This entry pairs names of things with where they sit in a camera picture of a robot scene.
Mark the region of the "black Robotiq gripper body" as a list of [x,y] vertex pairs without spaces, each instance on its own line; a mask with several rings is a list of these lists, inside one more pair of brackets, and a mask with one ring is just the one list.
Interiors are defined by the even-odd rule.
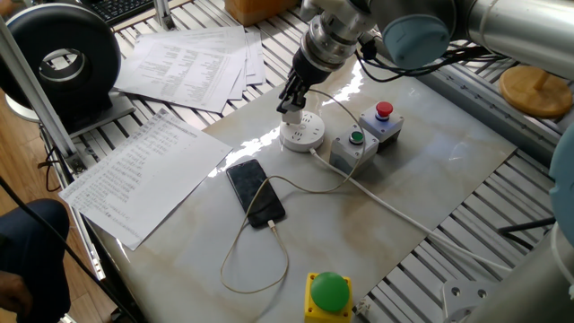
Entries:
[[305,57],[302,48],[299,48],[293,56],[292,73],[297,88],[309,88],[314,84],[322,83],[331,74],[330,72],[315,67],[312,62]]

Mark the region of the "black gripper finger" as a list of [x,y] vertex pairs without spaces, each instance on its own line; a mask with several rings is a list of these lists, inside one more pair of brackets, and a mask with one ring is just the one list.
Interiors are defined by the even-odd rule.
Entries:
[[304,108],[306,105],[306,93],[308,92],[309,87],[304,83],[299,83],[296,86],[296,90],[293,94],[293,105],[298,108]]
[[295,90],[296,90],[296,79],[290,78],[279,95],[279,99],[281,101],[276,108],[277,112],[287,112],[289,110],[287,106],[290,104],[291,99],[295,93]]

